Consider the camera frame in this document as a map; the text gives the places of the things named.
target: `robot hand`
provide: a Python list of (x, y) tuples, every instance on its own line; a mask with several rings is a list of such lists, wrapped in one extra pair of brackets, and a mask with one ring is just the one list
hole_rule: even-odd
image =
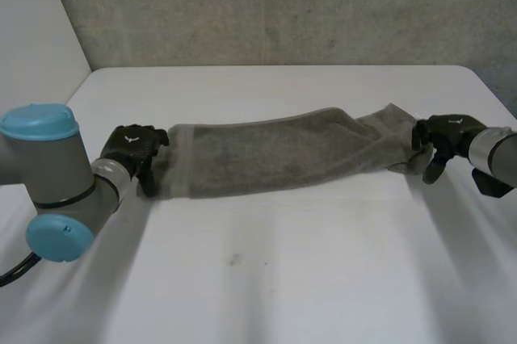
[(469, 115), (433, 115), (428, 120), (419, 120), (413, 128), (413, 150), (429, 144), (436, 149), (423, 181), (426, 184), (435, 182), (454, 156), (468, 158), (470, 143), (485, 129), (484, 124)]
[(101, 158), (110, 158), (122, 164), (130, 176), (137, 176), (144, 194), (158, 193), (151, 163), (161, 145), (167, 146), (167, 132), (154, 126), (119, 126), (107, 139)]
[(431, 144), (436, 153), (422, 180), (432, 184), (455, 156), (475, 167), (474, 182), (483, 195), (503, 197), (517, 186), (517, 136), (509, 128), (487, 128), (469, 115), (433, 115), (413, 127), (412, 147)]

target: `towel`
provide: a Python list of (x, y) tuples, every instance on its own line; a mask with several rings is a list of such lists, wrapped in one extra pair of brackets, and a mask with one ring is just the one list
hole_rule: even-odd
[(153, 162), (159, 197), (209, 198), (306, 187), (388, 169), (421, 174), (413, 116), (389, 104), (354, 119), (338, 108), (246, 124), (177, 124)]

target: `white table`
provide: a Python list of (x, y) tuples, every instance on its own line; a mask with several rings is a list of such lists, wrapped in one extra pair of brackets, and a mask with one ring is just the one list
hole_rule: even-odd
[[(93, 160), (119, 124), (234, 123), (395, 103), (517, 124), (468, 69), (103, 69), (69, 102)], [(387, 171), (229, 199), (128, 195), (78, 262), (0, 290), (1, 344), (515, 343), (517, 194), (465, 160), (431, 187)], [(22, 187), (0, 188), (0, 270), (28, 252)]]

